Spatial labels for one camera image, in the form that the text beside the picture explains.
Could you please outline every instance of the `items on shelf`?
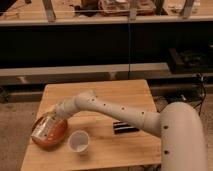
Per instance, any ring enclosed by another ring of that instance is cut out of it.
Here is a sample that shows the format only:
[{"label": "items on shelf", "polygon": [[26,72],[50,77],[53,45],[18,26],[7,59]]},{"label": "items on shelf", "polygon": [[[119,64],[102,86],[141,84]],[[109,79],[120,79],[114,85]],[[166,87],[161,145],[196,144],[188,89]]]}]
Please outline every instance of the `items on shelf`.
[{"label": "items on shelf", "polygon": [[[128,15],[130,11],[130,0],[99,0],[99,10],[104,16]],[[155,4],[151,0],[138,0],[137,15],[154,15]]]}]

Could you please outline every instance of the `white paper cup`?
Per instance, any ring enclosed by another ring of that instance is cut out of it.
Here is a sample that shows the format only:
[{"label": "white paper cup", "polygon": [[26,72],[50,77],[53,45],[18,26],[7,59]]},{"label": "white paper cup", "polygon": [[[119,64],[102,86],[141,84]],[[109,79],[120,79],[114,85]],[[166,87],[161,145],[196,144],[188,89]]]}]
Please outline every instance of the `white paper cup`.
[{"label": "white paper cup", "polygon": [[83,130],[73,132],[68,139],[70,149],[78,154],[85,154],[89,146],[89,135]]}]

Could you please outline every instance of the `wooden table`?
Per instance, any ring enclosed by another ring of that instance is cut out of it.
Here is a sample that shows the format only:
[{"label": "wooden table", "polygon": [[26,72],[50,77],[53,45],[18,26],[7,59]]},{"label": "wooden table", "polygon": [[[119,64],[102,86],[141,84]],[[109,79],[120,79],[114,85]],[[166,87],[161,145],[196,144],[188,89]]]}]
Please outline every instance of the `wooden table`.
[{"label": "wooden table", "polygon": [[[37,117],[49,106],[89,89],[111,102],[156,111],[145,80],[107,81],[47,85]],[[77,113],[69,119],[69,133],[64,142],[54,151],[44,151],[30,140],[22,171],[86,170],[160,163],[159,138],[143,131],[115,135],[114,121],[96,112]],[[68,136],[78,129],[87,131],[91,139],[88,152],[83,156],[71,152],[67,146]]]}]

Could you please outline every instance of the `floor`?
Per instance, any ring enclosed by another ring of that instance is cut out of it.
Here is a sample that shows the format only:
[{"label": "floor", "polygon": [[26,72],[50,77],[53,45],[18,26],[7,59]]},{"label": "floor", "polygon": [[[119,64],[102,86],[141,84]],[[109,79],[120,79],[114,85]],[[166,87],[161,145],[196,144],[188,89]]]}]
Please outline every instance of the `floor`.
[{"label": "floor", "polygon": [[[160,111],[166,102],[154,98]],[[208,94],[203,105],[201,119],[208,145],[209,171],[213,171],[213,94]],[[19,171],[24,158],[31,127],[39,102],[0,104],[0,171]],[[102,169],[102,171],[154,171],[139,166],[131,168]]]}]

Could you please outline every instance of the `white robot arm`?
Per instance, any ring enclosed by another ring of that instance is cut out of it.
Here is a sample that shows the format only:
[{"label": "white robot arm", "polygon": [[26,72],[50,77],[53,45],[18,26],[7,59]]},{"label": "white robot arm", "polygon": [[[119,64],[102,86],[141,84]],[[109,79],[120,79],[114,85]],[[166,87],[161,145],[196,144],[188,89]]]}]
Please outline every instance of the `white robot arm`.
[{"label": "white robot arm", "polygon": [[86,91],[55,106],[55,116],[69,119],[80,111],[95,111],[161,137],[162,171],[207,171],[206,144],[197,112],[176,102],[161,113],[122,106]]}]

